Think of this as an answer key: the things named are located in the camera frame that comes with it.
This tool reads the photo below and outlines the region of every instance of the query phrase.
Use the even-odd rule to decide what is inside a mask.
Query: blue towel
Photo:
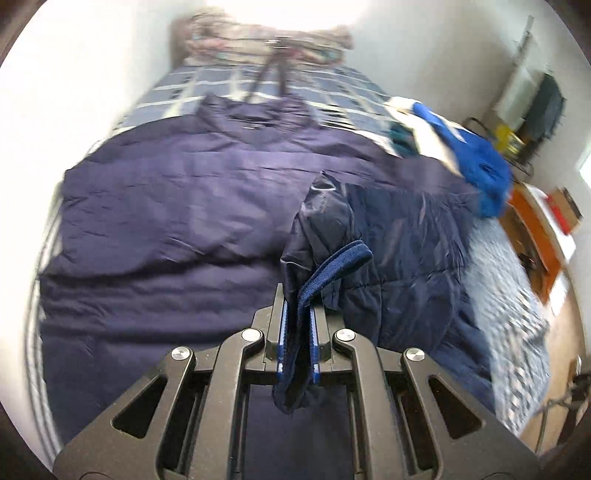
[[[480,190],[480,216],[496,217],[503,212],[511,186],[511,169],[491,143],[466,130],[458,130],[465,140],[458,139],[429,108],[420,102],[413,113],[429,122],[437,135],[452,149],[460,172],[468,183]]]

